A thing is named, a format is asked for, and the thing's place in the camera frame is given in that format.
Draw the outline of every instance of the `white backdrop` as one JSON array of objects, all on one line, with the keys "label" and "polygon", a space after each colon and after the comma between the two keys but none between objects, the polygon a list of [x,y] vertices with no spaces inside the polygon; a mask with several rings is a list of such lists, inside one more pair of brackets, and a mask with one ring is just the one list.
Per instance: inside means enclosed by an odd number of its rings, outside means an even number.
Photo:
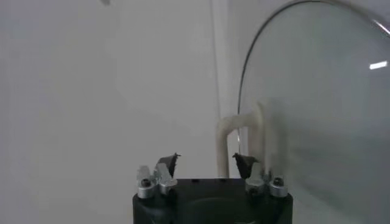
[{"label": "white backdrop", "polygon": [[215,177],[209,0],[0,3],[0,223],[132,222],[139,165]]}]

